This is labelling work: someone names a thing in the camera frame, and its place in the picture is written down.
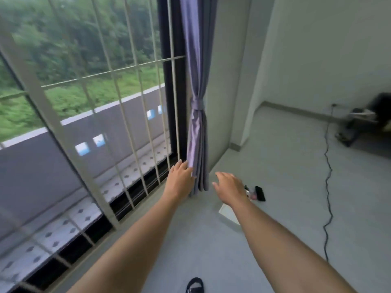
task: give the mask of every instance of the curtain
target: curtain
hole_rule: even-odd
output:
[[[217,0],[180,0],[186,57],[192,86],[187,160],[194,168],[190,195],[208,190],[208,138],[204,95],[208,84]]]

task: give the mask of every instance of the black cable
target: black cable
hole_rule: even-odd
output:
[[[328,259],[328,255],[327,255],[328,232],[326,230],[326,227],[330,225],[331,221],[334,218],[333,212],[331,211],[331,205],[330,205],[330,192],[328,190],[328,181],[329,181],[329,179],[331,177],[331,173],[333,172],[333,169],[331,168],[331,165],[330,165],[330,162],[329,162],[328,156],[327,156],[328,148],[329,148],[329,144],[328,144],[328,127],[330,126],[331,120],[333,118],[334,107],[335,107],[334,104],[331,105],[331,113],[330,113],[330,117],[328,118],[328,121],[327,121],[326,132],[325,132],[326,152],[324,154],[325,157],[326,157],[326,162],[327,162],[328,169],[329,169],[329,172],[328,172],[328,175],[327,175],[327,178],[326,178],[325,182],[326,182],[326,191],[327,191],[327,207],[328,207],[328,212],[330,213],[330,218],[327,221],[327,223],[323,226],[323,230],[326,233],[326,240],[325,240],[325,244],[323,246],[323,250],[325,251],[325,256],[326,256],[326,261],[327,262],[329,262],[329,259]]]

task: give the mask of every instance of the grass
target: grass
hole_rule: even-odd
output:
[[[154,66],[140,68],[143,89],[158,85]],[[160,68],[161,82],[164,82],[163,69]],[[140,92],[135,70],[117,74],[121,97]],[[87,80],[87,89],[96,107],[118,100],[114,82],[110,74]],[[18,93],[17,89],[2,90],[0,94]],[[90,110],[87,98],[80,83],[52,88],[45,91],[60,119],[66,119]],[[0,101],[0,142],[43,127],[44,124],[30,107],[25,97]]]

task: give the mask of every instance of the window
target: window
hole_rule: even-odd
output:
[[[125,1],[2,0],[1,293],[45,290],[185,158],[179,0]]]

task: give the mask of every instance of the slipper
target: slipper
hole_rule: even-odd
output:
[[[199,287],[193,287],[190,289],[191,286],[194,284],[199,284]],[[204,293],[204,283],[200,278],[192,278],[186,287],[186,293]]]

